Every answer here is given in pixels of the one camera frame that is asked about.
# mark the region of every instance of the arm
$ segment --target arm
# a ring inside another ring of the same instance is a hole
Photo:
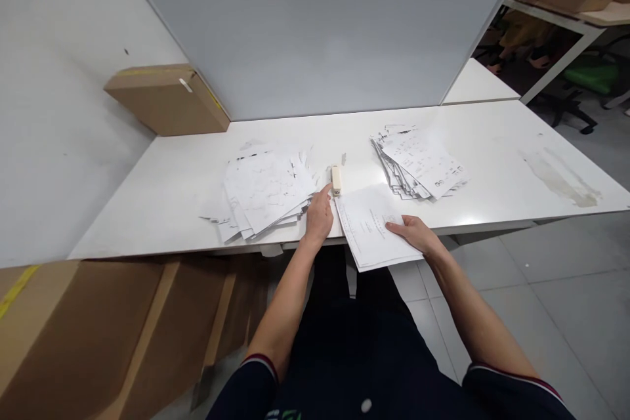
[[[403,215],[403,221],[404,226],[388,223],[387,229],[407,239],[424,254],[473,362],[538,378],[514,337],[473,287],[436,234],[418,217]]]
[[[247,355],[264,354],[276,367],[280,380],[289,364],[293,340],[302,318],[306,283],[315,255],[333,225],[328,184],[313,196],[306,212],[306,233],[287,266],[276,293],[251,340]]]

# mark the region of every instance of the hand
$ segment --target hand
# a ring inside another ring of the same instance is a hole
[[[411,215],[402,215],[402,221],[405,225],[399,225],[387,222],[385,228],[392,233],[401,235],[414,248],[420,250],[422,254],[433,255],[446,248],[440,241],[440,238],[418,217]]]
[[[321,191],[313,195],[308,211],[306,211],[306,234],[304,238],[318,247],[324,244],[330,229],[333,226],[333,211],[330,208],[330,195],[328,192],[333,188],[328,184]]]

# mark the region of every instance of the paper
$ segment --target paper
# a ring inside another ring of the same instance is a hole
[[[223,242],[239,233],[248,240],[299,220],[316,191],[311,176],[305,153],[248,142],[228,162],[220,201],[212,199],[199,212],[217,223]]]
[[[359,272],[424,259],[422,253],[385,228],[388,221],[403,224],[391,204],[385,184],[336,197],[343,232]]]
[[[403,200],[437,200],[469,180],[464,166],[429,135],[413,125],[386,125],[370,138],[392,191]]]

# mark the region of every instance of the white table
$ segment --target white table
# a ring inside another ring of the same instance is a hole
[[[468,59],[448,91],[443,105],[495,100],[518,100],[520,95],[500,78],[482,66],[477,59]]]
[[[523,228],[532,221],[630,209],[627,190],[517,100],[243,121],[226,133],[156,138],[70,257],[225,248],[215,225],[198,218],[199,208],[207,198],[221,198],[226,162],[247,141],[290,143],[307,151],[310,168],[321,174],[346,154],[343,192],[351,192],[387,181],[368,137],[398,123],[415,124],[440,139],[471,174],[466,187],[436,203],[391,195],[401,214],[419,215],[438,234]],[[536,158],[537,150],[546,161]],[[582,179],[595,205],[577,206],[570,183],[558,181],[553,169]],[[303,218],[253,243],[239,238],[230,246],[295,242],[304,231]],[[342,235],[335,217],[330,237]]]

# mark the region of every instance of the person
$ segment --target person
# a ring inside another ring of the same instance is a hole
[[[322,247],[330,188],[313,196],[306,232],[209,420],[573,418],[420,218],[387,229],[435,274],[472,360],[462,385],[438,370],[388,268],[359,274],[351,299],[343,246]]]

